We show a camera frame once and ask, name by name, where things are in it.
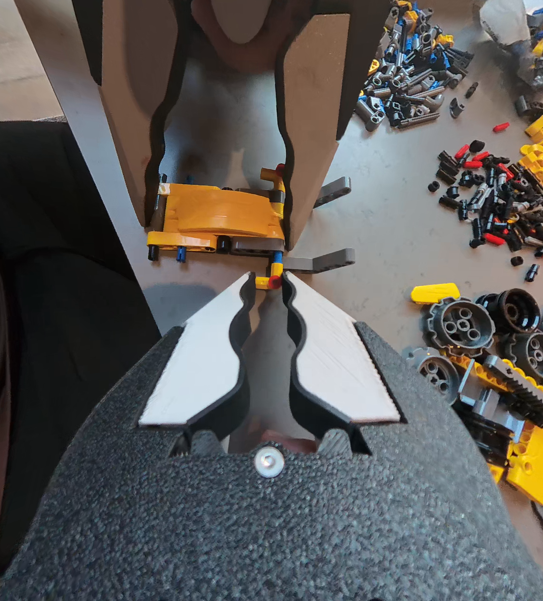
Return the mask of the grey desk with wooden edge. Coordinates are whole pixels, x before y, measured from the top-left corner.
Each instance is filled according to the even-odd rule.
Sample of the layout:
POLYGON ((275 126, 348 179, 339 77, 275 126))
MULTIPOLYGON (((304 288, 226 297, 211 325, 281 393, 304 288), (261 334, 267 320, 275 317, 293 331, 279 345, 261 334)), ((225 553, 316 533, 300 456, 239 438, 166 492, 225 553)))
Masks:
MULTIPOLYGON (((242 275, 251 259, 204 258, 196 265, 149 267, 146 234, 139 225, 121 169, 105 132, 97 88, 80 54, 80 33, 71 1, 16 1, 46 74, 85 156, 130 265, 163 332, 180 324, 205 299, 242 275)), ((179 115, 211 126, 212 141, 195 134, 192 152, 213 161, 213 175, 228 172, 237 183, 239 158, 213 159, 213 143, 230 157, 230 139, 253 143, 257 159, 273 158, 279 134, 271 133, 270 76, 249 79, 215 74, 212 92, 200 73, 217 67, 197 43, 189 58, 188 91, 179 115)), ((145 387, 169 358, 174 332, 113 386, 66 452, 55 484, 103 452, 97 467, 113 470, 105 500, 119 503, 113 517, 124 530, 111 545, 112 567, 103 583, 86 593, 72 591, 72 576, 88 567, 61 557, 52 593, 61 600, 543 600, 543 529, 527 501, 515 500, 508 485, 495 485, 470 436, 420 376, 396 351, 421 340, 419 311, 405 301, 418 281, 455 276, 463 292, 513 281, 497 251, 474 258, 463 249, 463 229, 448 225, 446 209, 432 208, 422 191, 430 150, 447 141, 448 127, 434 134, 380 133, 364 141, 363 126, 347 128, 330 175, 342 168, 354 191, 342 201, 315 209, 298 251, 338 250, 350 244, 356 264, 303 276, 305 283, 341 309, 369 323, 378 360, 394 359, 389 380, 405 386, 421 417, 413 426, 367 428, 373 450, 384 451, 385 434, 397 444, 396 458, 352 460, 288 452, 287 466, 271 480, 255 472, 254 452, 215 457, 163 456, 163 433, 138 433, 121 443, 122 409, 138 409, 145 387)))

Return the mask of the pile of blue grey connectors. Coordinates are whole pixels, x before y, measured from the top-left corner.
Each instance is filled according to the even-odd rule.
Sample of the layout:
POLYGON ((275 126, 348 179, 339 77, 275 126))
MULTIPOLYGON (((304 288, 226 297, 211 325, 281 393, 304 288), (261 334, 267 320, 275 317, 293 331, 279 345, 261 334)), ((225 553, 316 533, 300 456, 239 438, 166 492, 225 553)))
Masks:
POLYGON ((353 114, 372 133, 384 122, 403 131, 439 119, 444 94, 468 75, 474 54, 433 22, 433 9, 391 1, 377 54, 353 114))

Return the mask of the clear plastic bag of parts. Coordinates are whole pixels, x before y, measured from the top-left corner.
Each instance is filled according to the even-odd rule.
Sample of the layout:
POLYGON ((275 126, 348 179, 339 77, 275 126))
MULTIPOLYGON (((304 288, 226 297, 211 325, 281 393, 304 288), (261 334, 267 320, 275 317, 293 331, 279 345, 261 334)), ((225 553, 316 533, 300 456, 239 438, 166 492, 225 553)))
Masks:
POLYGON ((479 1, 484 32, 526 91, 543 97, 543 1, 479 1))

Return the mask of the pile of black red pins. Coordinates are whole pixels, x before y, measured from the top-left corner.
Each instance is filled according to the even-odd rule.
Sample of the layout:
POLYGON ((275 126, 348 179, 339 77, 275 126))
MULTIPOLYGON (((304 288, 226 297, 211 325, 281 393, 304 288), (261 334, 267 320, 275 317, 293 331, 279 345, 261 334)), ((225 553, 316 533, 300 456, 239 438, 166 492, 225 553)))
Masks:
POLYGON ((445 186, 438 203, 471 225, 471 248, 506 245, 512 253, 529 248, 543 259, 543 190, 520 159, 492 154, 479 140, 455 154, 441 151, 437 159, 428 191, 445 186))

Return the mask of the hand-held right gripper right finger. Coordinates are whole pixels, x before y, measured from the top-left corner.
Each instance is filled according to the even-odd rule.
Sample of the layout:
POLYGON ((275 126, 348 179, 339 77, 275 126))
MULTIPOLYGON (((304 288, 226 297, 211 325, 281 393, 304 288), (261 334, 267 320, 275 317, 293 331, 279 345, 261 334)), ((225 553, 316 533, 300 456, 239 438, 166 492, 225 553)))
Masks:
POLYGON ((340 429, 351 442, 362 427, 400 423, 356 320, 292 273, 283 273, 282 298, 296 347, 289 394, 296 422, 318 440, 340 429))

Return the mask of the yellow and grey brick assembly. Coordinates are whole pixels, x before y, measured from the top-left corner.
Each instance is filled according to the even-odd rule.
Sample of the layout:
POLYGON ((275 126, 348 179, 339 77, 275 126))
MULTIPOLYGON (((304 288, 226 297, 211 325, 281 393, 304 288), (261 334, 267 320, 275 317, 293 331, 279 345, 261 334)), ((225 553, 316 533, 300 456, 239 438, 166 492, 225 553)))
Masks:
POLYGON ((269 265, 273 253, 283 251, 283 271, 296 274, 320 274, 353 265, 352 248, 313 258, 284 257, 285 187, 274 170, 262 168, 260 172, 261 180, 273 184, 270 190, 168 183, 162 175, 155 221, 147 235, 148 259, 158 261, 160 251, 170 251, 183 264, 189 252, 202 252, 262 257, 269 265))

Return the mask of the yellow curved panel piece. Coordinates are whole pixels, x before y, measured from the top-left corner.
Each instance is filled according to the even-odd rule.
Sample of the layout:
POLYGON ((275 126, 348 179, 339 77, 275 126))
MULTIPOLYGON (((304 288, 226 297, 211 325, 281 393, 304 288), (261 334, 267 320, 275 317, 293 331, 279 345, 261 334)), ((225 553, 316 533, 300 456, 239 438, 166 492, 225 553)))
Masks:
POLYGON ((453 282, 442 284, 425 284, 413 287, 410 299, 415 304, 433 305, 445 298, 459 299, 460 290, 453 282))

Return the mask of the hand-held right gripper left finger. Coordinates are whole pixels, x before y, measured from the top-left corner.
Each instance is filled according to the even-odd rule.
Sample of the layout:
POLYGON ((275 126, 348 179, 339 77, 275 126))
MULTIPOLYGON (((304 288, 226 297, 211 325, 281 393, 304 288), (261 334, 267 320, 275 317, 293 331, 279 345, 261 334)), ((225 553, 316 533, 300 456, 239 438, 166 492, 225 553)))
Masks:
POLYGON ((139 416, 142 430, 201 430, 224 440, 249 411, 242 347, 251 334, 255 274, 245 273, 176 330, 171 354, 139 416))

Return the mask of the large grey wheel hub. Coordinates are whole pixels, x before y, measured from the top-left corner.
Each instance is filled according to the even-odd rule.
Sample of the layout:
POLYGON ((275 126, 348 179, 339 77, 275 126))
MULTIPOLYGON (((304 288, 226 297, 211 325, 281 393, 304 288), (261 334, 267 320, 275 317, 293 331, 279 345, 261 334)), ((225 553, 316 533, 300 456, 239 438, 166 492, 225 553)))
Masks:
POLYGON ((493 345, 494 334, 489 312, 466 297, 446 297, 424 312, 425 342, 452 356, 481 356, 493 345))
POLYGON ((526 376, 543 381, 543 332, 508 334, 501 341, 501 352, 526 376))

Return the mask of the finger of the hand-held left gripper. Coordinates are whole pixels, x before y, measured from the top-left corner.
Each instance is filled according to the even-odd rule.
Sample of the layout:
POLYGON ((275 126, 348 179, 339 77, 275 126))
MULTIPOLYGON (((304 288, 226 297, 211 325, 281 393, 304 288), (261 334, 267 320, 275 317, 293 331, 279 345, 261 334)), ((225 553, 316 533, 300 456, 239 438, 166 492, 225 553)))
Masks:
POLYGON ((285 143, 285 244, 292 250, 338 148, 337 123, 350 15, 316 14, 279 57, 277 123, 285 143))
POLYGON ((134 212, 155 213, 166 119, 190 46, 190 1, 104 1, 101 98, 134 212))

